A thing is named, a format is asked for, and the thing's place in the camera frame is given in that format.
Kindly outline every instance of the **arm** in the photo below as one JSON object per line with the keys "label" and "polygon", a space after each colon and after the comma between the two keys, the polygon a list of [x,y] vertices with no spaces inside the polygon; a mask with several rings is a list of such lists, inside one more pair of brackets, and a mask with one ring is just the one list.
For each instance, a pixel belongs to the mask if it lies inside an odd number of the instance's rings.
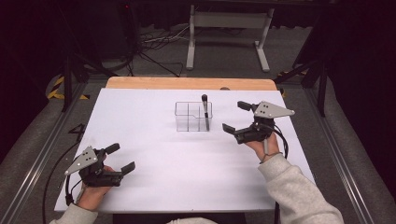
{"label": "arm", "polygon": [[[247,143],[264,157],[262,143]],[[279,151],[276,136],[268,138],[269,154]],[[259,170],[267,180],[267,190],[280,206],[282,223],[344,223],[341,213],[326,202],[320,190],[280,155],[266,156]]]}
{"label": "arm", "polygon": [[[105,166],[105,170],[114,172],[109,166]],[[52,220],[50,224],[92,224],[98,216],[98,213],[95,212],[96,209],[110,189],[111,187],[90,188],[83,186],[78,204],[71,203],[62,217],[58,220]]]}

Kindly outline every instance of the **table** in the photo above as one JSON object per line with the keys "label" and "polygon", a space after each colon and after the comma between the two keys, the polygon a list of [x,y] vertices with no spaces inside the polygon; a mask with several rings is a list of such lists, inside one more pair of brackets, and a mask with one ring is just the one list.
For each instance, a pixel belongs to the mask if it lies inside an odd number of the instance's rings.
{"label": "table", "polygon": [[[223,87],[231,90],[219,91]],[[203,92],[214,106],[211,131],[176,132],[175,102],[196,96],[200,100]],[[230,213],[274,209],[275,202],[265,191],[265,180],[257,170],[256,155],[246,146],[237,145],[233,136],[221,129],[222,122],[237,129],[251,123],[252,113],[237,108],[236,99],[254,104],[266,100],[284,106],[272,80],[110,78],[100,92],[77,155],[89,145],[102,148],[118,142],[120,150],[109,155],[106,164],[119,170],[135,161],[136,169],[106,195],[99,211]],[[290,162],[299,165],[314,182],[290,118],[276,119],[276,124],[290,145]],[[72,175],[70,185],[78,179],[78,175]],[[55,210],[65,209],[62,190]]]}

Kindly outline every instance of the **aluminum rail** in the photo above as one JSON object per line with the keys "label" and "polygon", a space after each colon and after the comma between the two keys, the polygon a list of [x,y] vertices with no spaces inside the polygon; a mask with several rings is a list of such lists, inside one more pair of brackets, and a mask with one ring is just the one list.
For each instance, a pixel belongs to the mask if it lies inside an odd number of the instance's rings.
{"label": "aluminum rail", "polygon": [[335,141],[329,123],[319,114],[317,108],[317,99],[314,91],[312,89],[305,89],[304,92],[310,106],[314,110],[315,117],[318,120],[320,127],[322,128],[327,140],[329,141],[331,147],[330,153],[335,163],[335,167],[337,168],[337,171],[341,176],[341,179],[346,188],[346,192],[349,195],[350,201],[355,208],[356,214],[358,215],[360,222],[366,224],[374,223],[373,218],[371,217],[370,212],[361,196],[359,188],[356,185],[355,179],[353,178],[352,173],[350,173],[349,168],[347,167],[347,163],[344,160],[340,147]]}
{"label": "aluminum rail", "polygon": [[17,194],[15,195],[13,201],[11,202],[8,210],[4,214],[3,218],[1,219],[0,223],[2,224],[11,224],[15,223],[18,216],[21,213],[21,210],[26,203],[30,193],[32,192],[35,183],[37,182],[38,178],[40,177],[42,171],[44,170],[45,165],[47,164],[48,159],[50,158],[50,154],[52,153],[55,144],[59,138],[59,135],[66,123],[67,119],[69,118],[71,112],[73,111],[74,106],[76,105],[78,97],[82,94],[85,89],[86,84],[78,83],[76,88],[74,89],[73,93],[73,101],[69,108],[63,112],[58,120],[55,123],[54,128],[52,129],[49,137],[41,148],[41,151],[38,153],[37,158],[35,159],[35,163],[32,165],[32,168],[27,173],[26,177],[21,184],[20,189],[18,190]]}

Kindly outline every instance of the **black marker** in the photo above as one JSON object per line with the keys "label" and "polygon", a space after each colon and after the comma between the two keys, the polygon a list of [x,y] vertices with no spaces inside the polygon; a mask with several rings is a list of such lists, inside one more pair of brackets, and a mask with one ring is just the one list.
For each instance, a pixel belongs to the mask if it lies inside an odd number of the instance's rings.
{"label": "black marker", "polygon": [[204,104],[205,110],[205,122],[206,122],[206,130],[209,132],[209,115],[207,114],[207,95],[202,95],[202,103]]}

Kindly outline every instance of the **sleeve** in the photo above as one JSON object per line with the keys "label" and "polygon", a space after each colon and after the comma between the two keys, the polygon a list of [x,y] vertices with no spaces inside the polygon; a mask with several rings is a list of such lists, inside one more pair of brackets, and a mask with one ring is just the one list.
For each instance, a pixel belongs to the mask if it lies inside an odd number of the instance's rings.
{"label": "sleeve", "polygon": [[282,223],[344,223],[340,211],[327,203],[318,187],[282,155],[275,155],[259,170],[269,194],[279,203]]}
{"label": "sleeve", "polygon": [[97,216],[97,212],[91,212],[70,203],[64,215],[58,220],[52,220],[50,224],[92,224]]}

